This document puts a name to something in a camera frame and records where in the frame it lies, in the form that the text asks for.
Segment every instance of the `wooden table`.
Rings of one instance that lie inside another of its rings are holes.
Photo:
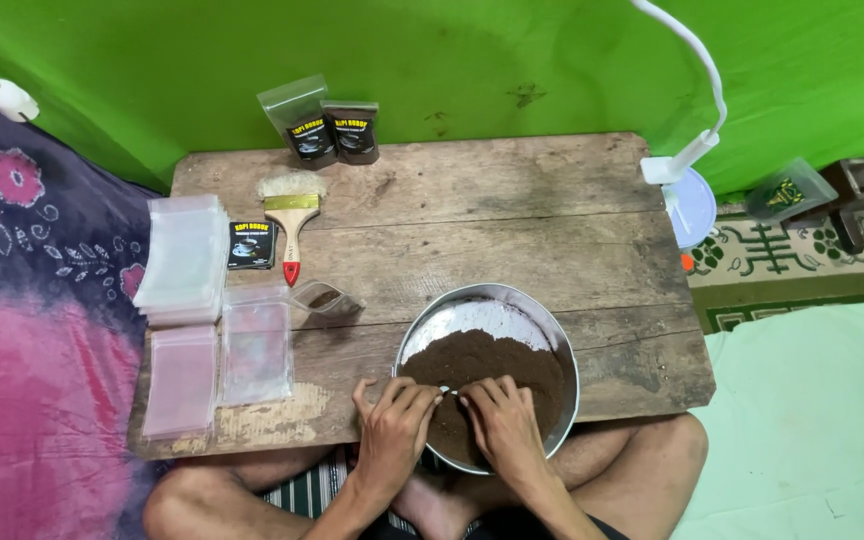
[[[299,280],[362,298],[359,319],[323,329],[294,310],[294,396],[219,408],[213,432],[195,438],[141,440],[147,355],[128,425],[133,452],[152,460],[358,440],[354,384],[389,376],[430,300],[482,282],[520,289],[555,314],[579,365],[578,422],[680,412],[712,398],[662,193],[639,172],[643,139],[431,142],[381,153],[371,166],[320,171],[328,196],[300,236]],[[289,164],[285,150],[192,153],[175,167],[172,194],[217,193],[233,219],[260,220],[257,182]],[[281,276],[276,265],[231,272],[228,283]]]

